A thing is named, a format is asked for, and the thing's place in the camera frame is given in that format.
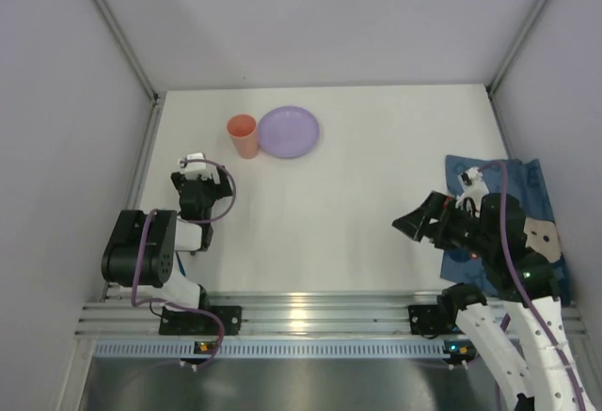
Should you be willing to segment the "blue cartoon placemat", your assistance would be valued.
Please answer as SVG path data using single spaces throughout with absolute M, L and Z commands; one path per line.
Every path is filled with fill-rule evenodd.
M 571 279 L 549 202 L 545 179 L 538 160 L 522 163 L 516 159 L 506 162 L 508 194 L 517 198 L 526 214 L 527 245 L 546 257 L 551 264 L 565 307 L 571 305 Z M 440 277 L 454 283 L 470 283 L 485 294 L 498 293 L 488 281 L 483 263 L 460 248 L 446 251 L 442 257 Z

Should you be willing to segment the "salmon plastic cup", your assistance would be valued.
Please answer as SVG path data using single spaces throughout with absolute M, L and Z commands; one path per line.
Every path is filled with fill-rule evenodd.
M 241 158 L 255 158 L 260 149 L 257 133 L 257 121 L 248 114 L 239 114 L 230 118 L 227 132 Z

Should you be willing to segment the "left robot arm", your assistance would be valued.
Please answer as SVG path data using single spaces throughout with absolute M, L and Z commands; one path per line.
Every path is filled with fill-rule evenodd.
M 236 186 L 229 172 L 173 172 L 170 175 L 180 209 L 120 212 L 103 252 L 105 281 L 131 291 L 135 307 L 163 303 L 177 311 L 208 311 L 203 286 L 181 268 L 179 255 L 209 249 L 214 237 L 213 208 L 223 198 L 235 200 Z

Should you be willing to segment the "purple plastic plate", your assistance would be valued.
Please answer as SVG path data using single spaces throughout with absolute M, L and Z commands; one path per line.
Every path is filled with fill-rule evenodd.
M 277 158 L 309 153 L 320 139 L 320 124 L 309 110 L 281 106 L 267 112 L 258 124 L 260 147 Z

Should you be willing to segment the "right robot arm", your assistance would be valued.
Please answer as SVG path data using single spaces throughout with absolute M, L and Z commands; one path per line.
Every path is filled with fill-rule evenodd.
M 592 410 L 562 321 L 560 287 L 544 255 L 527 244 L 526 215 L 516 198 L 489 193 L 468 198 L 431 193 L 392 226 L 408 238 L 445 250 L 462 248 L 482 260 L 519 343 L 497 324 L 483 292 L 458 283 L 437 303 L 469 339 L 511 410 Z

